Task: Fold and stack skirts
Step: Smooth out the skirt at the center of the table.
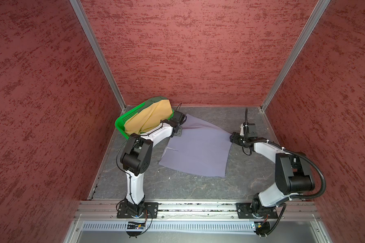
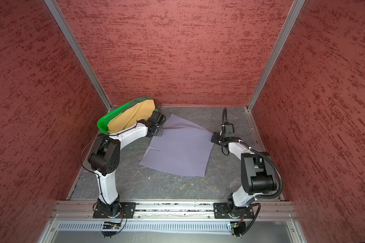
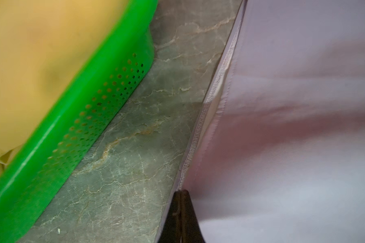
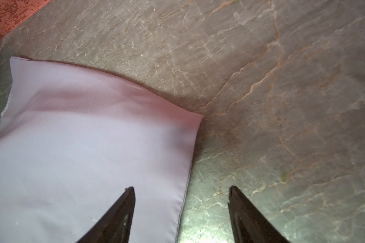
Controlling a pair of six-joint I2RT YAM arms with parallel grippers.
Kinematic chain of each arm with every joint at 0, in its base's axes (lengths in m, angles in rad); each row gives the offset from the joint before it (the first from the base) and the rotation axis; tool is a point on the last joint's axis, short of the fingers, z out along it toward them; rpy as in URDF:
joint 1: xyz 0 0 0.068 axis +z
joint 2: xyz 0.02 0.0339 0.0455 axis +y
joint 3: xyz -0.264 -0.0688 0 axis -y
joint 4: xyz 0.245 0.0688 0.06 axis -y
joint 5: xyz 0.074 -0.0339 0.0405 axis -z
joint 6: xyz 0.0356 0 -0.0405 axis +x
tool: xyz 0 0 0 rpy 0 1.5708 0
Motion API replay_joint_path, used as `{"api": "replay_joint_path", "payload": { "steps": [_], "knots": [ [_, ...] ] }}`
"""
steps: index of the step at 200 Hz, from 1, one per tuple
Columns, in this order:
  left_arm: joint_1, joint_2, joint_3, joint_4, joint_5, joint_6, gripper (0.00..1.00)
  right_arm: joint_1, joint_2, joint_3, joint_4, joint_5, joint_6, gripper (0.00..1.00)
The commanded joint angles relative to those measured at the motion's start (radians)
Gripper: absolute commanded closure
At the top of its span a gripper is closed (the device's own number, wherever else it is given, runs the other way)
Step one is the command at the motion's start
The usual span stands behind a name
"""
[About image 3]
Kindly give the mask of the lavender skirt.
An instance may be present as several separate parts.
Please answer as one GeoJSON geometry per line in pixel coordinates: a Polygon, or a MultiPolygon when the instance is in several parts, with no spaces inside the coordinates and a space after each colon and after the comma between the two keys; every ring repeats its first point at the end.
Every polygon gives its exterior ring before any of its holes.
{"type": "Polygon", "coordinates": [[[365,1],[243,1],[173,194],[205,243],[365,243],[365,1]]]}

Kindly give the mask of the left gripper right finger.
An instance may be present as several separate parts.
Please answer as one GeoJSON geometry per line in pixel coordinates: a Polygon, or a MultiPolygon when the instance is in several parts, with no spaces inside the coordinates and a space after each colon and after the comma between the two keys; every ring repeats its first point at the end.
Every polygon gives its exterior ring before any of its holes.
{"type": "Polygon", "coordinates": [[[181,242],[205,243],[187,190],[181,191],[181,242]]]}

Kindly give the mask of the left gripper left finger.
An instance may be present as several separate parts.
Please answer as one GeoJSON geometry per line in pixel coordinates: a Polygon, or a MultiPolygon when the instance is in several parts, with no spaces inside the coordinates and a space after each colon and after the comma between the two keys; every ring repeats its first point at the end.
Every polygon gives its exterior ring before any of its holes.
{"type": "Polygon", "coordinates": [[[181,193],[180,191],[176,191],[173,194],[173,198],[170,203],[169,210],[158,243],[181,242],[180,203],[181,203],[181,193]]]}

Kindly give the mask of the green plastic basket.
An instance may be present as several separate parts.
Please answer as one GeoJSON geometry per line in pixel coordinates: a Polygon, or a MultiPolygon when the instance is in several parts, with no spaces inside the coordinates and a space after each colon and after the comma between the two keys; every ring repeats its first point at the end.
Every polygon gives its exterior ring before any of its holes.
{"type": "Polygon", "coordinates": [[[0,243],[33,226],[148,73],[157,1],[130,1],[122,18],[0,177],[0,243]]]}

